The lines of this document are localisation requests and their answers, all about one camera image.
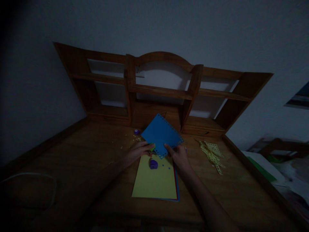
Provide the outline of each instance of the wooden shelf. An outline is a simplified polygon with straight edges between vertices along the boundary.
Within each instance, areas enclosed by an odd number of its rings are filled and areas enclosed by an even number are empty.
[[[200,118],[200,117],[189,116],[185,126],[203,130],[225,131],[211,118]]]
[[[101,74],[96,74],[96,73],[73,74],[73,78],[89,80],[89,81],[105,82],[105,83],[111,83],[111,84],[119,84],[119,85],[125,84],[124,79],[121,77],[107,76],[107,75],[101,75]]]
[[[210,90],[210,89],[199,89],[198,95],[201,96],[209,96],[209,97],[220,97],[220,98],[227,98],[239,101],[247,101],[249,102],[251,99],[247,97],[243,97],[238,94],[234,94],[231,92],[219,91],[219,90]]]
[[[90,111],[87,111],[87,113],[91,115],[101,115],[114,118],[128,119],[127,109],[117,106],[98,105]]]
[[[158,95],[158,96],[163,96],[163,97],[172,97],[172,98],[192,100],[192,96],[190,96],[187,93],[187,91],[154,87],[154,86],[148,86],[148,85],[137,84],[137,85],[131,86],[129,89],[129,92],[153,94],[153,95]]]
[[[181,109],[181,105],[136,100],[131,127],[144,130],[159,113],[180,132]]]

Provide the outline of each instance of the wooden panel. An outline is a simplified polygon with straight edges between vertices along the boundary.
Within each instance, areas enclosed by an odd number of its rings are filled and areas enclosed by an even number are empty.
[[[108,124],[89,123],[52,149],[24,167],[22,172],[40,172],[54,176],[59,184],[55,203],[70,189],[88,178],[94,178],[100,170],[115,159],[123,156],[136,141],[134,129]],[[184,146],[192,168],[201,181],[220,202],[223,208],[244,231],[295,231],[295,225],[261,188],[248,170],[219,138],[190,136],[183,134]],[[223,176],[208,161],[199,144],[194,140],[205,140],[218,145],[226,166]],[[160,199],[133,198],[138,161],[124,170],[98,196],[89,211],[95,215],[123,218],[146,218],[153,223],[162,220],[183,224],[204,225],[205,221],[198,204],[188,191],[181,176],[178,176],[180,202]],[[34,183],[42,183],[40,191],[30,189]],[[30,177],[12,180],[10,183],[15,204],[35,208],[48,206],[52,192],[52,181],[38,181]]]
[[[61,140],[65,139],[66,137],[70,136],[75,131],[79,130],[80,128],[84,127],[89,123],[87,118],[84,118],[77,123],[69,126],[67,129],[59,132],[58,134],[54,135],[50,139],[44,141],[43,143],[39,144],[38,146],[32,148],[31,150],[25,152],[21,156],[17,157],[16,159],[12,160],[4,167],[1,168],[2,179],[5,179],[23,166],[31,162],[33,159],[40,156],[43,152],[47,151],[49,148],[54,146],[55,144],[59,143]]]
[[[188,117],[193,107],[195,98],[199,92],[201,80],[202,80],[202,72],[203,72],[202,64],[195,65],[191,71],[192,77],[191,77],[187,92],[192,96],[192,100],[184,100],[183,102],[183,113],[182,113],[182,118],[181,118],[182,128],[185,126],[186,121],[188,120]]]
[[[250,101],[250,98],[243,97],[238,94],[234,94],[231,92],[219,91],[219,90],[210,90],[210,89],[199,89],[199,95],[202,96],[209,96],[209,97],[220,97],[220,98],[227,98],[227,99],[234,99],[240,101]]]
[[[87,59],[92,59],[92,60],[100,60],[100,61],[105,61],[105,62],[121,63],[121,64],[125,64],[126,62],[125,55],[96,52],[96,51],[89,51],[89,50],[85,50],[85,55]]]
[[[254,99],[272,76],[272,73],[244,72],[233,93]]]
[[[85,51],[80,48],[54,43],[71,83],[85,111],[100,104],[99,95],[93,81],[72,79],[73,73],[90,73]]]
[[[235,156],[243,163],[247,170],[259,182],[261,187],[269,194],[281,209],[291,218],[301,231],[309,231],[307,221],[294,209],[294,207],[275,189],[275,187],[262,175],[252,162],[236,147],[236,145],[226,136],[222,137],[225,144],[231,149]]]
[[[194,116],[189,116],[186,127],[212,131],[224,131],[224,129],[219,126],[213,119]]]
[[[124,80],[125,80],[125,88],[126,88],[126,103],[128,106],[128,114],[129,114],[129,123],[132,123],[134,107],[136,101],[136,93],[129,92],[129,89],[136,85],[136,76],[135,76],[135,57],[132,55],[126,55],[126,63],[125,63],[125,71],[124,71]]]
[[[85,50],[54,42],[54,46],[68,75],[72,73],[90,73]]]
[[[217,115],[215,122],[228,130],[249,104],[249,102],[245,101],[227,100]]]
[[[124,107],[99,105],[88,111],[88,114],[103,115],[115,118],[128,119],[128,111]]]
[[[175,90],[175,89],[168,89],[168,88],[161,88],[155,86],[148,86],[148,85],[134,85],[129,89],[130,92],[135,93],[145,93],[145,94],[153,94],[163,97],[172,97],[172,98],[179,98],[179,99],[192,99],[187,91],[185,90]]]
[[[115,117],[108,117],[108,116],[95,115],[95,114],[88,115],[88,118],[92,122],[106,123],[106,124],[116,125],[116,126],[129,126],[130,125],[129,120],[125,118],[115,118]]]
[[[105,82],[105,83],[111,83],[111,84],[119,84],[119,85],[125,84],[125,81],[122,77],[107,76],[107,75],[101,75],[101,74],[96,74],[96,73],[73,74],[73,78],[89,80],[89,81]]]
[[[203,76],[227,78],[227,79],[232,79],[232,80],[240,79],[242,74],[243,72],[226,70],[226,69],[216,69],[216,68],[209,68],[209,67],[204,67],[203,69]]]
[[[136,65],[139,66],[145,63],[158,61],[173,63],[182,67],[187,72],[191,72],[193,68],[193,65],[186,61],[184,58],[168,52],[151,52],[144,54],[136,58]]]
[[[158,113],[180,132],[181,106],[162,102],[137,100],[131,127],[146,129]]]
[[[185,126],[183,128],[182,133],[200,135],[200,136],[205,136],[205,137],[221,137],[224,134],[224,132],[222,131],[205,130],[205,129],[193,128],[193,127],[188,127],[188,126]]]
[[[101,100],[94,81],[73,79],[72,82],[74,83],[75,89],[86,112],[101,105]]]
[[[144,54],[136,58],[136,65],[139,66],[145,63],[158,61],[173,63],[182,67],[187,72],[191,72],[194,67],[194,65],[190,64],[184,58],[168,52],[151,52]],[[238,80],[241,77],[242,72],[204,67],[202,75]]]
[[[272,75],[272,73],[244,72],[233,93],[251,98],[252,101]],[[232,99],[227,100],[215,121],[228,131],[251,101],[246,103]]]

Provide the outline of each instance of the green paper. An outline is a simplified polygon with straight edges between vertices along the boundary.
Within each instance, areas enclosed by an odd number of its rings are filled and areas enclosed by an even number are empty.
[[[141,157],[132,197],[177,199],[172,158],[152,155],[152,159],[158,162],[157,169],[150,169],[148,155]]]
[[[259,165],[257,162],[255,162],[251,157],[247,157],[248,160],[253,163],[253,165],[262,173],[262,175],[269,181],[273,182],[277,180],[272,174],[270,174],[268,171],[266,171],[261,165]]]
[[[150,144],[153,144],[153,143],[150,143]],[[154,149],[155,149],[155,146],[154,146],[154,148],[150,149],[150,151],[151,151],[151,152],[153,152],[153,151],[154,151]]]

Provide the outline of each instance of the cable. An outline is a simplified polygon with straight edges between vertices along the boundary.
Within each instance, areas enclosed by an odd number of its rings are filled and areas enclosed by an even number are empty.
[[[53,181],[54,181],[54,191],[53,191],[53,194],[52,194],[52,197],[51,197],[51,203],[49,205],[49,207],[47,209],[50,209],[52,207],[52,205],[54,204],[55,202],[55,197],[56,197],[56,190],[57,190],[57,180],[56,178],[50,176],[50,175],[47,175],[47,174],[42,174],[42,173],[35,173],[35,172],[22,172],[22,173],[18,173],[16,175],[13,175],[13,176],[10,176],[2,181],[0,181],[0,183],[3,183],[9,179],[12,179],[14,177],[17,177],[17,176],[22,176],[22,175],[37,175],[37,176],[44,176],[44,177],[49,177],[51,178]]]

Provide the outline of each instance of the wooden desk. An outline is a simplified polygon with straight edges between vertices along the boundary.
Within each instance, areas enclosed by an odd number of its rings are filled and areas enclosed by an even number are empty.
[[[123,126],[89,123],[19,172],[54,176],[58,181],[57,202],[66,191],[122,156],[135,142],[133,130]],[[221,139],[193,136],[218,145],[224,155],[222,164],[226,166],[222,170],[223,176],[212,167],[192,136],[182,136],[193,169],[241,229],[297,230]],[[114,180],[94,203],[90,212],[98,217],[98,221],[102,221],[102,218],[119,218],[123,222],[125,219],[122,218],[135,218],[137,224],[139,220],[176,226],[200,227],[204,224],[197,205],[180,177],[179,203],[132,198],[137,167],[138,161]],[[53,184],[47,178],[22,176],[9,181],[7,186],[10,210],[18,220],[31,220],[50,203]]]

